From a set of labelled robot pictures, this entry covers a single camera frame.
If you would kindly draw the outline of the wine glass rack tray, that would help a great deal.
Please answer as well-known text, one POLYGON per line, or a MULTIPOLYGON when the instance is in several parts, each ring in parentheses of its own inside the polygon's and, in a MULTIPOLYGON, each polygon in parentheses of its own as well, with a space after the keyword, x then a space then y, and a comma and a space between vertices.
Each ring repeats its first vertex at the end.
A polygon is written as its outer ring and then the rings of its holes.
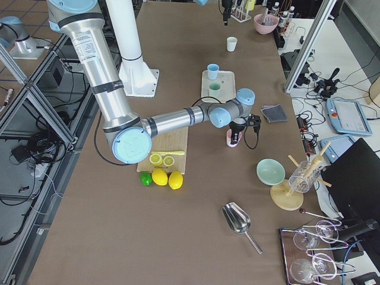
POLYGON ((347 249, 339 238, 338 220, 323 219, 298 229, 280 229, 286 284, 325 284, 356 268, 334 260, 333 251, 347 249))

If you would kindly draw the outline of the blue plastic cup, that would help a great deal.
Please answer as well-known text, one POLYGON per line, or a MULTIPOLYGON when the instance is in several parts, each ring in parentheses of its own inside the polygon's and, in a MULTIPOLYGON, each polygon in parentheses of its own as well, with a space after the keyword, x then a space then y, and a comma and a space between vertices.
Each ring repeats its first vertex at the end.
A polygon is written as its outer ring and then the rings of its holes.
POLYGON ((215 80, 219 73, 219 66, 217 64, 208 64, 207 77, 209 80, 215 80))

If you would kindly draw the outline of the yellow plastic knife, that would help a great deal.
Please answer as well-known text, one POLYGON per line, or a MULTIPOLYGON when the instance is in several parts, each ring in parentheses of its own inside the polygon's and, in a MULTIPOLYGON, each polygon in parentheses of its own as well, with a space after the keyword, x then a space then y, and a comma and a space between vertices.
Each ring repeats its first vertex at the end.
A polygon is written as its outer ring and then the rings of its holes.
POLYGON ((152 151, 151 154, 158 154, 161 156, 166 156, 166 155, 183 156, 185 155, 185 151, 152 151))

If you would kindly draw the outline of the pink plastic cup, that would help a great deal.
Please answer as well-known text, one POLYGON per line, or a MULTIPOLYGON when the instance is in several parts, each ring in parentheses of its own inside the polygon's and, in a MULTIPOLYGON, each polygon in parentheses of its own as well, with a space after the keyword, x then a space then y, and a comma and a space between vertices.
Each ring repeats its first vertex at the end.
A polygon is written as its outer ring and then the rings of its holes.
POLYGON ((229 147, 236 147, 239 144, 239 141, 242 138, 242 132, 235 134, 231 129, 227 130, 226 133, 226 144, 229 147))

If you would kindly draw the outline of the yellow lemon right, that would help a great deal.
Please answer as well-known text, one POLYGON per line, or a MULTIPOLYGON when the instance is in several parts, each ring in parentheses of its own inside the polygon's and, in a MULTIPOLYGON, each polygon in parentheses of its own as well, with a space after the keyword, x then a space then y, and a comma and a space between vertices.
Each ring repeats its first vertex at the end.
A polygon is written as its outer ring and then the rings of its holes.
POLYGON ((169 176, 169 186, 172 190, 177 190, 183 185, 183 176, 181 172, 172 172, 169 176))

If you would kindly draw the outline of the halved lemon piece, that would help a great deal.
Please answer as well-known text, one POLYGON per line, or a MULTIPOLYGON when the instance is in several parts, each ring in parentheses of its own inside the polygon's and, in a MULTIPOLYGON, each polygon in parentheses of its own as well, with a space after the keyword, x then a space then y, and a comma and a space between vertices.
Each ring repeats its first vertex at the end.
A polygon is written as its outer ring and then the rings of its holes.
POLYGON ((149 162, 153 166, 160 166, 161 164, 163 164, 163 158, 160 154, 153 153, 149 156, 149 162))
POLYGON ((175 164, 175 159, 172 156, 163 157, 163 165, 165 167, 171 167, 175 164))

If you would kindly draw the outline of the wooden cup tree stand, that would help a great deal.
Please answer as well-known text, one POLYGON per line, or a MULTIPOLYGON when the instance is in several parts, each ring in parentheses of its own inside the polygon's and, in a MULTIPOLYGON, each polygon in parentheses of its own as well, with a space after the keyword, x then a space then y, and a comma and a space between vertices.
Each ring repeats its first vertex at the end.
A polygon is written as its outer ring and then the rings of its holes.
MULTIPOLYGON (((325 147, 323 147, 321 152, 310 162, 311 166, 308 169, 309 171, 312 171, 314 168, 321 165, 323 161, 323 154, 329 145, 330 142, 328 142, 325 147)), ((288 157, 296 165, 296 167, 299 166, 300 163, 298 163, 291 155, 288 155, 288 157)), ((317 180, 328 187, 332 186, 329 182, 326 182, 319 177, 317 177, 317 180)), ((291 189, 289 179, 285 179, 282 183, 274 185, 270 189, 270 195, 274 203, 280 208, 288 211, 293 211, 300 208, 303 204, 303 194, 304 193, 296 192, 291 189)))

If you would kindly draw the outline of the beige rabbit tray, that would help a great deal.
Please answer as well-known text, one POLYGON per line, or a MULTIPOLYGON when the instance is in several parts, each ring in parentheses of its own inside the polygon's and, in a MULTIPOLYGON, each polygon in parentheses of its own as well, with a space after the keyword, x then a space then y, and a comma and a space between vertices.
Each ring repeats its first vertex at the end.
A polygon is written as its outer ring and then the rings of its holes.
MULTIPOLYGON (((214 82, 221 85, 220 92, 216 99, 220 102, 225 103, 228 100, 235 98, 236 96, 236 87, 235 87, 235 74, 232 71, 219 71, 216 80, 214 82)), ((201 98, 203 102, 217 103, 216 100, 211 98, 209 95, 208 87, 212 81, 208 78, 208 71, 204 70, 202 72, 202 81, 201 81, 201 98)))

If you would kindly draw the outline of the yellow lemon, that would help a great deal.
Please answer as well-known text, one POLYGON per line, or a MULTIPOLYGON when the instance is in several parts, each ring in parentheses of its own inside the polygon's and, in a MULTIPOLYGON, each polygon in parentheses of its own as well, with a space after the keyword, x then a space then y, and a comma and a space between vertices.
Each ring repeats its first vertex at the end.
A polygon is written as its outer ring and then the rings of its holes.
POLYGON ((152 180, 159 186, 165 186, 168 183, 167 173, 163 169, 155 169, 151 174, 152 180))
POLYGON ((183 176, 181 172, 172 172, 169 176, 169 186, 172 190, 177 190, 183 185, 183 176))

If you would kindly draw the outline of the green lime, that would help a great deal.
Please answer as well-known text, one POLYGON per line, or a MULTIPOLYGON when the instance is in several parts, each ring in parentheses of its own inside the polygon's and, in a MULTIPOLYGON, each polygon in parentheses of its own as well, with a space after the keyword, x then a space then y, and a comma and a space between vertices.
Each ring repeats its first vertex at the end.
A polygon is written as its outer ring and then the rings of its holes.
POLYGON ((148 173, 148 172, 141 173, 140 181, 144 186, 150 186, 153 183, 151 173, 148 173))

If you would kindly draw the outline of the yellow cup on rack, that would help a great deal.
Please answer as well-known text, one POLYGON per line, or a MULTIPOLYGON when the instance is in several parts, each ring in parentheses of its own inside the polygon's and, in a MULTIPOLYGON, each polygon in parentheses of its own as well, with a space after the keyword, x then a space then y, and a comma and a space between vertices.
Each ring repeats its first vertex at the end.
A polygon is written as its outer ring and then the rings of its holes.
POLYGON ((247 11, 253 11, 255 8, 255 2, 256 2, 256 0, 247 0, 246 5, 245 5, 245 9, 247 11))

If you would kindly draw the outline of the green plastic cup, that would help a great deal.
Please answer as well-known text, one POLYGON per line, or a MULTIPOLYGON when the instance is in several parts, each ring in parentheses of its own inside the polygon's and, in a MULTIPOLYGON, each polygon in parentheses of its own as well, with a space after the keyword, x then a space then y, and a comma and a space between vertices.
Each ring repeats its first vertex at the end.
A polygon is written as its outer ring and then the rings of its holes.
POLYGON ((208 86, 208 95, 210 97, 218 98, 221 90, 219 83, 210 83, 208 86))

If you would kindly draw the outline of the cream plastic cup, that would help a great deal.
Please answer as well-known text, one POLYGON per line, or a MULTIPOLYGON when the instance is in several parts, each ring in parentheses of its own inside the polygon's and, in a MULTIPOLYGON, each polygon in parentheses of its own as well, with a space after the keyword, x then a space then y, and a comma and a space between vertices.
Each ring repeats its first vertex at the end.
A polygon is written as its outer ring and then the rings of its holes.
POLYGON ((236 37, 228 37, 226 39, 226 49, 228 52, 234 52, 237 46, 238 39, 236 37))

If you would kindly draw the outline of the green bowl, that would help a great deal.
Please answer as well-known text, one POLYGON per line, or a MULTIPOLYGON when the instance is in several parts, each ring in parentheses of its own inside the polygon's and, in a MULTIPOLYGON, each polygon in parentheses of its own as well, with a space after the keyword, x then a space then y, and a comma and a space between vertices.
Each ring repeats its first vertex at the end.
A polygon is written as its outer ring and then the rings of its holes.
POLYGON ((263 159, 256 167, 259 180, 269 186, 278 185, 284 181, 285 169, 281 163, 274 159, 263 159))

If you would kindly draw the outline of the clear glass mug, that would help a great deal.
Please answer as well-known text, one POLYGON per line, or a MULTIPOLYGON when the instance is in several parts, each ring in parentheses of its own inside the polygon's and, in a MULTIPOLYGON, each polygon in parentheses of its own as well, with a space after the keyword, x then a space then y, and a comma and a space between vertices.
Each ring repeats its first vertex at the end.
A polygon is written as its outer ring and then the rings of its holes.
POLYGON ((321 166, 317 166, 309 171, 311 163, 302 161, 297 169, 289 178, 289 185, 292 190, 300 193, 306 193, 314 185, 317 177, 320 175, 321 166))

